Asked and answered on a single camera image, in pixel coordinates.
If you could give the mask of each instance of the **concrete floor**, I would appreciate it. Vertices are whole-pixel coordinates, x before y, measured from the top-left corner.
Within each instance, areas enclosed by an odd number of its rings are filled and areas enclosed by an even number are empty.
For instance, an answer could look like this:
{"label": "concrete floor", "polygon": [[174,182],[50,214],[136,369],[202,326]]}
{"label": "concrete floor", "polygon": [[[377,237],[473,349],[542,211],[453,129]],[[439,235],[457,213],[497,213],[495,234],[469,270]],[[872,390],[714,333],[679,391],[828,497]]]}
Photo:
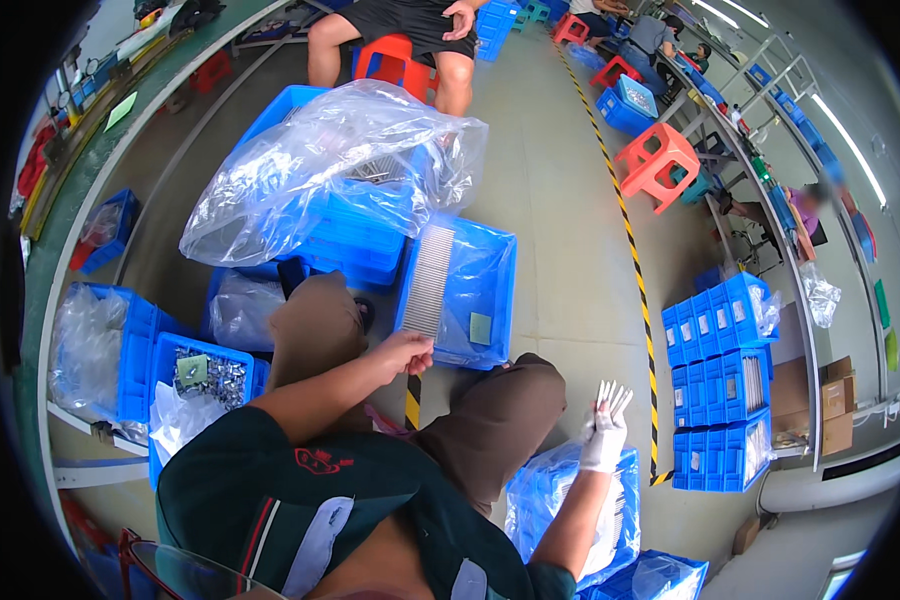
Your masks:
{"label": "concrete floor", "polygon": [[[284,47],[250,76],[204,129],[163,191],[147,200],[154,204],[142,220],[123,284],[184,323],[199,324],[210,268],[178,252],[183,225],[255,115],[285,86],[305,83],[305,52],[302,46]],[[251,59],[250,53],[242,54],[235,70],[239,73]],[[572,59],[571,65],[592,108],[602,90],[586,85],[589,69]],[[149,196],[169,157],[213,99],[197,97],[179,114],[158,115],[120,164],[112,190],[131,186],[142,200]],[[669,483],[648,486],[650,378],[627,234],[588,115],[540,24],[513,31],[497,61],[477,61],[469,114],[490,126],[490,137],[483,181],[462,216],[513,232],[519,240],[510,356],[540,354],[567,381],[568,409],[545,447],[576,435],[601,379],[633,387],[635,398],[625,416],[627,442],[641,460],[641,546],[710,561],[716,572],[731,556],[734,532],[754,513],[759,486],[744,494],[688,492]],[[598,121],[611,155],[632,139],[599,116]],[[626,172],[618,168],[623,177]],[[709,235],[712,222],[705,208],[677,202],[655,215],[652,200],[642,193],[627,198],[626,206],[657,343],[658,464],[665,473],[673,464],[673,389],[660,311],[692,294],[693,277],[716,265],[720,251]],[[378,302],[371,342],[393,328],[391,301]],[[456,375],[441,367],[425,373],[421,426],[447,412],[447,391]],[[402,421],[404,390],[405,382],[398,379],[371,401],[381,413]],[[51,421],[56,456],[122,454]],[[76,497],[111,533],[130,526],[144,536],[156,535],[153,493],[146,481],[77,490]],[[493,522],[502,525],[505,512],[506,503],[498,502]]]}

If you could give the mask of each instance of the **red stool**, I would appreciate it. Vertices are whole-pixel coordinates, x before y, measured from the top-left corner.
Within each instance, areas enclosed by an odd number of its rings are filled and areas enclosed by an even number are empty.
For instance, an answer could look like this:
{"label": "red stool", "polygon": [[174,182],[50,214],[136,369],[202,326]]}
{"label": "red stool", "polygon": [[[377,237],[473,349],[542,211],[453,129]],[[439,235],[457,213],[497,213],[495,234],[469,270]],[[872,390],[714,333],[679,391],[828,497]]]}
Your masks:
{"label": "red stool", "polygon": [[[374,54],[383,55],[380,67],[368,74]],[[440,75],[432,75],[433,69],[411,58],[414,44],[403,33],[384,35],[360,50],[354,79],[375,79],[401,86],[420,102],[427,102],[427,90],[436,90]]]}
{"label": "red stool", "polygon": [[[645,147],[650,138],[660,140],[660,148],[654,152]],[[690,142],[666,123],[651,125],[627,144],[613,160],[624,161],[629,170],[620,184],[623,195],[631,197],[641,189],[646,191],[660,201],[660,206],[653,209],[656,214],[666,210],[679,198],[700,173],[700,160]],[[680,181],[674,181],[670,175],[674,165],[686,169],[687,173]]]}
{"label": "red stool", "polygon": [[630,66],[620,56],[613,56],[612,60],[600,69],[600,73],[597,73],[590,79],[590,85],[596,86],[597,84],[603,84],[606,88],[613,88],[617,85],[617,80],[620,79],[620,75],[623,73],[626,74],[626,77],[631,78],[636,82],[643,81],[643,76],[637,73],[634,67]]}
{"label": "red stool", "polygon": [[577,44],[582,44],[587,41],[587,35],[590,33],[590,28],[587,23],[576,18],[573,14],[569,12],[565,12],[564,15],[560,18],[560,20],[556,23],[556,27],[550,31],[550,35],[553,37],[553,41],[556,43],[563,42],[564,40],[569,42],[576,42]]}
{"label": "red stool", "polygon": [[201,94],[209,93],[216,82],[228,75],[233,75],[230,58],[226,52],[220,50],[207,58],[206,62],[193,72],[190,76],[190,88]]}

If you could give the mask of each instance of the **fluorescent light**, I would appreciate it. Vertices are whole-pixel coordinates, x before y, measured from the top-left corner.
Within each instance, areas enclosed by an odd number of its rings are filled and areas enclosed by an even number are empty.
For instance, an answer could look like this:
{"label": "fluorescent light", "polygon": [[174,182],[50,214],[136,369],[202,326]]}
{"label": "fluorescent light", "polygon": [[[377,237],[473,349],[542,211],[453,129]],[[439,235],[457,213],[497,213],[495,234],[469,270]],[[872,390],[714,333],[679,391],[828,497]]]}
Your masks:
{"label": "fluorescent light", "polygon": [[737,25],[736,21],[734,21],[732,18],[730,18],[730,17],[726,16],[725,14],[723,14],[722,12],[720,12],[720,10],[718,10],[717,8],[710,6],[708,3],[701,2],[701,0],[692,0],[692,3],[698,4],[699,6],[703,7],[704,9],[707,9],[710,13],[713,13],[717,17],[723,19],[724,21],[726,21],[727,23],[732,25],[735,29],[740,29],[740,26]]}
{"label": "fluorescent light", "polygon": [[870,185],[873,186],[873,191],[876,192],[877,200],[880,201],[880,208],[887,206],[887,197],[883,195],[883,190],[880,188],[880,183],[876,180],[876,175],[874,175],[874,170],[870,168],[870,165],[867,164],[867,160],[864,158],[864,153],[857,148],[857,145],[853,142],[850,133],[844,127],[844,124],[837,120],[837,115],[833,114],[833,111],[830,110],[830,106],[824,103],[824,99],[821,98],[818,94],[813,94],[810,96],[813,98],[813,101],[816,102],[816,105],[819,106],[820,110],[829,117],[830,121],[837,127],[837,131],[840,132],[840,135],[843,136],[843,141],[846,142],[846,145],[850,147],[850,150],[853,152],[853,156],[857,158],[857,162],[860,162],[860,166],[863,167],[864,174],[866,174],[866,178],[870,181]]}
{"label": "fluorescent light", "polygon": [[765,20],[763,20],[762,18],[760,18],[759,16],[753,14],[752,12],[750,12],[749,10],[747,10],[746,8],[744,8],[743,6],[740,6],[740,5],[737,4],[736,2],[733,2],[733,0],[723,0],[723,2],[725,2],[726,4],[732,6],[734,9],[740,11],[741,13],[743,13],[743,14],[746,15],[747,17],[753,19],[753,20],[756,21],[757,23],[763,25],[763,26],[766,27],[767,29],[770,29],[770,25],[767,24],[767,21],[765,21]]}

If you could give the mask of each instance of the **dark green shirt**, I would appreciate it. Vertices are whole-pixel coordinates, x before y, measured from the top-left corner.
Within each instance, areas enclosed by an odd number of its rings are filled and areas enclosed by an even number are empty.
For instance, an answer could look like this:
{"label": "dark green shirt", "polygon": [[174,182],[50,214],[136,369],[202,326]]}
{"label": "dark green shirt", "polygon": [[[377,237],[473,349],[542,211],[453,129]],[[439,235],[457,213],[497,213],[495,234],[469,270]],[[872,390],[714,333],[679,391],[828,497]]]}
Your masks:
{"label": "dark green shirt", "polygon": [[269,414],[247,406],[185,445],[157,486],[162,543],[298,597],[398,509],[412,523],[435,598],[573,597],[566,569],[525,565],[430,457],[383,434],[293,447]]}

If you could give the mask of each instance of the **brown pants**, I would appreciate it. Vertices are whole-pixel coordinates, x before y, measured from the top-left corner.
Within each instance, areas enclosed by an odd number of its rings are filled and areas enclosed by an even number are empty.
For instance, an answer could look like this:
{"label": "brown pants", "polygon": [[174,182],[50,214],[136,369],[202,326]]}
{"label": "brown pants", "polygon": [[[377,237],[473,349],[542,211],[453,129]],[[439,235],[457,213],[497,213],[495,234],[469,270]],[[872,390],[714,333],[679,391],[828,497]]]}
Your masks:
{"label": "brown pants", "polygon": [[[360,312],[342,273],[308,277],[270,317],[273,364],[266,390],[312,378],[353,360],[367,349]],[[557,369],[536,354],[510,368],[497,366],[410,438],[429,454],[458,490],[488,517],[491,503],[533,456],[566,408],[566,385]],[[358,405],[335,430],[366,431]]]}

